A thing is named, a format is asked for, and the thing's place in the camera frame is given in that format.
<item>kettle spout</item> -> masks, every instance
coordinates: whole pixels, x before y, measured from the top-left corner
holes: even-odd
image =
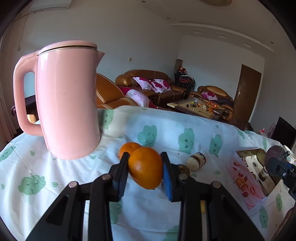
[[[100,63],[100,61],[101,61],[101,59],[103,58],[104,55],[105,55],[105,53],[98,51],[97,66]]]

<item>metal screw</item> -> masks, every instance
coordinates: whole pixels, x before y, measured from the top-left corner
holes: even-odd
[[[102,179],[103,180],[109,180],[111,178],[111,175],[110,174],[104,174],[103,176],[102,176]]]
[[[212,183],[212,185],[213,185],[214,188],[220,188],[221,187],[221,183],[220,182],[217,182],[217,181],[214,181]]]
[[[186,174],[184,174],[184,173],[181,173],[180,175],[179,175],[179,179],[180,180],[186,180],[188,178],[188,176],[186,175]]]
[[[72,182],[69,183],[68,186],[69,186],[69,188],[74,188],[74,187],[77,186],[77,182],[76,181],[72,181]]]

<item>curtain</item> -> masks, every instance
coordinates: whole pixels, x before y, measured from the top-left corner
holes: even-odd
[[[1,66],[2,66],[2,52],[3,52],[3,47],[5,44],[5,39],[6,39],[8,30],[9,30],[9,27],[7,28],[6,32],[4,33],[4,35],[0,40],[0,72],[1,72]],[[10,142],[14,134],[16,134],[16,130],[10,119],[10,116],[5,104],[1,79],[0,79],[0,135],[6,142]]]

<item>ceiling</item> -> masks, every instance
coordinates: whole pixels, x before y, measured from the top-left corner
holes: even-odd
[[[225,7],[200,0],[136,0],[182,35],[206,37],[240,46],[265,57],[281,43],[281,26],[258,0],[232,0]]]

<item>coffee table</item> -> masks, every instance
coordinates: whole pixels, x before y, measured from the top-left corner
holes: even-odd
[[[192,102],[194,102],[195,100],[197,100],[197,102],[202,105],[208,104],[208,102],[200,100],[198,98],[190,98],[190,99],[186,99],[186,100],[180,100],[180,101],[168,103],[167,105],[172,110],[175,110],[177,112],[186,113],[189,115],[201,116],[201,117],[215,120],[215,121],[217,121],[221,117],[223,110],[221,110],[219,105],[218,105],[218,108],[215,109],[215,111],[218,113],[210,112],[210,111],[204,110],[202,107],[190,106],[192,104]]]

